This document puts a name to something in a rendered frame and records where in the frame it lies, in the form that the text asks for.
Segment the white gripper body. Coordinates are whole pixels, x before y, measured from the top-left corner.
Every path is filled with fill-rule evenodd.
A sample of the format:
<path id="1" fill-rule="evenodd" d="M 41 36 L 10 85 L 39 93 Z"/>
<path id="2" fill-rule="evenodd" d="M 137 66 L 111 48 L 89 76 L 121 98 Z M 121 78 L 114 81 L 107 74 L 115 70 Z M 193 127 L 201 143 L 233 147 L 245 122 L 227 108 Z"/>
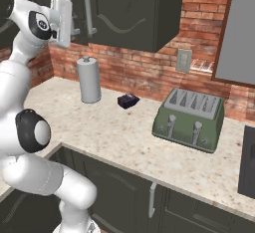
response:
<path id="1" fill-rule="evenodd" d="M 62 48 L 69 48 L 72 28 L 72 2 L 70 0 L 51 0 L 51 41 Z"/>

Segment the dark upper cabinet carcass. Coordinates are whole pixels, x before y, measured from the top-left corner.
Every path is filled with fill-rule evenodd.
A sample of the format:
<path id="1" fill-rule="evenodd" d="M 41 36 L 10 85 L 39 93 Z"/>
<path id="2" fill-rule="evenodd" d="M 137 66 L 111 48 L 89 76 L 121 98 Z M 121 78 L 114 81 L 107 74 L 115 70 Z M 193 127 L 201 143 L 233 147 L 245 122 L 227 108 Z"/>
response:
<path id="1" fill-rule="evenodd" d="M 182 0 L 157 0 L 155 47 L 157 52 L 179 33 Z"/>

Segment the dark lower cabinet door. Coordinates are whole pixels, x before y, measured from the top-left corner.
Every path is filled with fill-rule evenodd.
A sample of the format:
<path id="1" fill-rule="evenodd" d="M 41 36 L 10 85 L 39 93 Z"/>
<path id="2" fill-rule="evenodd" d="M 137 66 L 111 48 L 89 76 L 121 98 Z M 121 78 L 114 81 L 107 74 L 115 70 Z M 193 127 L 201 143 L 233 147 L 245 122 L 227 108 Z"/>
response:
<path id="1" fill-rule="evenodd" d="M 63 146 L 57 158 L 97 187 L 90 213 L 101 229 L 107 233 L 152 233 L 152 218 L 148 218 L 151 181 Z"/>
<path id="2" fill-rule="evenodd" d="M 255 222 L 165 188 L 159 233 L 255 233 Z"/>
<path id="3" fill-rule="evenodd" d="M 19 190 L 0 202 L 0 233 L 53 233 L 61 222 L 60 199 Z"/>

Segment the grey paper towel roll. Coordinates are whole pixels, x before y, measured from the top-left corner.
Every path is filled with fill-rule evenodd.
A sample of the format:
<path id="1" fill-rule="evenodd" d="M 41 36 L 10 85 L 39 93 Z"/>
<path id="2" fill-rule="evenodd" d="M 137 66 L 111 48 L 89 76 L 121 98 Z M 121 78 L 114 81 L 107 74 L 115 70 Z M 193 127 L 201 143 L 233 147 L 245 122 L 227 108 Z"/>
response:
<path id="1" fill-rule="evenodd" d="M 82 102 L 86 104 L 98 102 L 102 97 L 98 61 L 84 56 L 77 61 L 77 66 Z"/>

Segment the small dark purple box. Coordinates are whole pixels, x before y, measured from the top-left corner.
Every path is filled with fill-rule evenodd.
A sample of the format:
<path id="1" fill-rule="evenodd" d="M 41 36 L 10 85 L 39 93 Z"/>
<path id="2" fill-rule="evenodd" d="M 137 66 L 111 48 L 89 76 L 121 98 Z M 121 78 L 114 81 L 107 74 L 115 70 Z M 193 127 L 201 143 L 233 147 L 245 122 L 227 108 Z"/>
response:
<path id="1" fill-rule="evenodd" d="M 125 94 L 121 97 L 118 97 L 118 105 L 125 110 L 133 107 L 138 101 L 139 98 L 134 94 Z"/>

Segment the green four-slot toaster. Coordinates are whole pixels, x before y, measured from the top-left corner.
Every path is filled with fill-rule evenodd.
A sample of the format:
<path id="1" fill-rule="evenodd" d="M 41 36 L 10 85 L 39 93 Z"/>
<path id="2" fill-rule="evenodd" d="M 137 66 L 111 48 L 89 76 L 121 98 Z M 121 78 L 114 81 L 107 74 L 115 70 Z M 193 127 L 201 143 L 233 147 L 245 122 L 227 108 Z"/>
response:
<path id="1" fill-rule="evenodd" d="M 213 153 L 223 120 L 222 98 L 174 88 L 159 107 L 151 133 L 165 140 Z"/>

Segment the brown-framed window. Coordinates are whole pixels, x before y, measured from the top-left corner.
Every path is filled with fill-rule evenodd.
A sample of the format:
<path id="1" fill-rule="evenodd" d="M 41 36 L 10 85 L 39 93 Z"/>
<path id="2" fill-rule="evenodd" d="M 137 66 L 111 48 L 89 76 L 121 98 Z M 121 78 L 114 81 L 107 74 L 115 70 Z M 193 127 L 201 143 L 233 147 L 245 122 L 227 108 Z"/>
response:
<path id="1" fill-rule="evenodd" d="M 255 0 L 228 0 L 212 80 L 255 88 Z"/>

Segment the black hob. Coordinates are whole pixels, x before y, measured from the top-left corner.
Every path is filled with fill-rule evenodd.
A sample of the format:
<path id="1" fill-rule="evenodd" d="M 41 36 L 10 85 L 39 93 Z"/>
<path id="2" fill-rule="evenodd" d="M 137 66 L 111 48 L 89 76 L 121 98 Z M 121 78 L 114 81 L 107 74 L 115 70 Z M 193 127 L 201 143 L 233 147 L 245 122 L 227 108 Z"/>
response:
<path id="1" fill-rule="evenodd" d="M 244 127 L 238 193 L 255 199 L 255 127 Z"/>

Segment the grey wall outlet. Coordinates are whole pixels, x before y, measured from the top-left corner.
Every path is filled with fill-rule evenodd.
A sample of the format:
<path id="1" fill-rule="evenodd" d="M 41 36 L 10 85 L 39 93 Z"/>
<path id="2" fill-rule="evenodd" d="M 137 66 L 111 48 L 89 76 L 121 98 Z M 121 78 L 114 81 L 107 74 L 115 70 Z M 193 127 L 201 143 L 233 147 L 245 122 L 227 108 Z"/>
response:
<path id="1" fill-rule="evenodd" d="M 175 69 L 178 72 L 188 73 L 191 64 L 191 56 L 192 56 L 191 50 L 179 49 L 177 51 L 177 61 Z"/>

